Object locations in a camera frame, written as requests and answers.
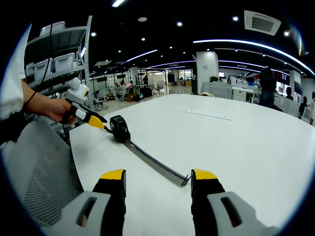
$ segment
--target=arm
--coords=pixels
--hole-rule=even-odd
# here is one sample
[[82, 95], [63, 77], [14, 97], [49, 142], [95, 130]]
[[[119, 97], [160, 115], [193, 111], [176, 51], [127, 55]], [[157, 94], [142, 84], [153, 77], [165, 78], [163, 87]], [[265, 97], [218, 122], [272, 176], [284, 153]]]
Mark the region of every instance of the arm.
[[[34, 94], [34, 91], [22, 81], [24, 104]], [[36, 93], [30, 102], [24, 107], [24, 111], [36, 115], [46, 116], [55, 122], [60, 122], [66, 112], [70, 110], [71, 104], [65, 99], [51, 99], [42, 94]], [[73, 123], [75, 117], [70, 116], [69, 123]]]

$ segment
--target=white table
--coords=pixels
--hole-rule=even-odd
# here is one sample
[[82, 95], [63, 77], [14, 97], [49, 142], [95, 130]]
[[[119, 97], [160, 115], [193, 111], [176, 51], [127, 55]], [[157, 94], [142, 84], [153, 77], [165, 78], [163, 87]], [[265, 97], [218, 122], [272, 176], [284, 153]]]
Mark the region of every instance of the white table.
[[[232, 120], [181, 112], [211, 111]], [[256, 104], [172, 94], [106, 115], [122, 115], [131, 139], [147, 153], [186, 175], [192, 168], [216, 174], [255, 208], [266, 226], [282, 227], [298, 207], [314, 168], [315, 128]], [[84, 190], [107, 171], [126, 169], [128, 236], [192, 236], [190, 182], [178, 187], [111, 134], [87, 124], [70, 132]]]
[[242, 88], [242, 87], [236, 87], [236, 86], [233, 86], [232, 87], [232, 90], [240, 90], [240, 91], [244, 91], [244, 92], [246, 92], [246, 93], [251, 93], [251, 94], [253, 94], [254, 93], [254, 91], [252, 90], [252, 89], [248, 89], [248, 88]]

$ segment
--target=black ceiling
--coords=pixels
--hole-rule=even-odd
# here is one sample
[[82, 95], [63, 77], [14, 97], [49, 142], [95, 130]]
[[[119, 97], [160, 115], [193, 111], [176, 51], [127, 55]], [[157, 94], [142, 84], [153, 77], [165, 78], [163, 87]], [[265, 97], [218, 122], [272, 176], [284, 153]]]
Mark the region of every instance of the black ceiling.
[[[232, 48], [255, 51], [282, 59], [305, 72], [307, 77], [312, 75], [308, 70], [296, 62], [270, 50], [257, 46], [236, 43], [198, 43], [195, 40], [204, 39], [239, 39], [265, 44], [282, 50], [305, 63], [312, 70], [315, 64], [312, 60], [315, 54], [312, 31], [308, 28], [312, 14], [309, 8], [301, 2], [299, 6], [264, 2], [245, 1], [179, 1], [179, 0], [125, 0], [118, 8], [111, 6], [111, 1], [102, 1], [94, 7], [91, 32], [96, 32], [96, 37], [90, 37], [89, 62], [90, 72], [97, 74], [108, 71], [108, 67], [118, 65], [113, 72], [124, 71], [124, 67], [150, 67], [158, 64], [193, 60], [196, 52], [206, 51], [208, 48]], [[244, 29], [244, 10], [266, 14], [281, 21], [281, 26], [275, 36]], [[30, 39], [38, 36], [43, 26], [64, 20], [66, 27], [81, 26], [87, 22], [87, 15], [81, 11], [80, 16], [53, 16], [35, 20], [30, 33]], [[232, 20], [238, 16], [239, 21]], [[148, 18], [139, 22], [139, 17]], [[183, 22], [182, 27], [176, 25], [177, 21]], [[302, 56], [298, 54], [298, 47], [293, 37], [297, 29], [303, 40]], [[289, 37], [284, 36], [284, 31], [290, 30]], [[135, 60], [119, 65], [116, 62], [126, 61], [137, 55], [157, 49], [157, 52], [139, 57]], [[283, 62], [261, 55], [235, 52], [232, 50], [215, 50], [219, 60], [234, 60], [258, 65], [270, 64], [277, 70], [293, 69]], [[98, 61], [111, 61], [110, 64], [98, 68], [94, 66]]]

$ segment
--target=tape measure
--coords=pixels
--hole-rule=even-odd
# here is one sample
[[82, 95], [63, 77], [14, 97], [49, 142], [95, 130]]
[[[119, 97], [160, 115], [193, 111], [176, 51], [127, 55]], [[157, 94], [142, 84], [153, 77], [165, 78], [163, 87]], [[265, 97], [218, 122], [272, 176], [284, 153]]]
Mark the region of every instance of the tape measure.
[[181, 175], [180, 173], [176, 172], [175, 170], [167, 167], [163, 163], [156, 160], [154, 157], [147, 154], [144, 150], [142, 150], [140, 147], [138, 147], [134, 142], [130, 140], [130, 132], [128, 130], [127, 123], [125, 119], [122, 116], [115, 116], [110, 118], [110, 127], [112, 129], [114, 137], [117, 139], [118, 142], [123, 143], [125, 145], [130, 146], [134, 150], [138, 151], [140, 154], [146, 156], [148, 159], [159, 165], [160, 167], [164, 168], [168, 172], [172, 173], [176, 177], [180, 178], [183, 182], [181, 186], [185, 186], [190, 179], [188, 175], [185, 177]]

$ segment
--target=potted plant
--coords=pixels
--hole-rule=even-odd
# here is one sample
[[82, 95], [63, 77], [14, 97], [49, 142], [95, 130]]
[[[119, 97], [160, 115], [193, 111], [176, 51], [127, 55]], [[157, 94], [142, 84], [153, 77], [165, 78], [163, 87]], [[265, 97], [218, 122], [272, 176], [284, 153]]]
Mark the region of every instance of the potted plant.
[[216, 77], [216, 76], [211, 76], [210, 78], [209, 78], [209, 82], [216, 82], [216, 81], [219, 81], [219, 78], [218, 77]]

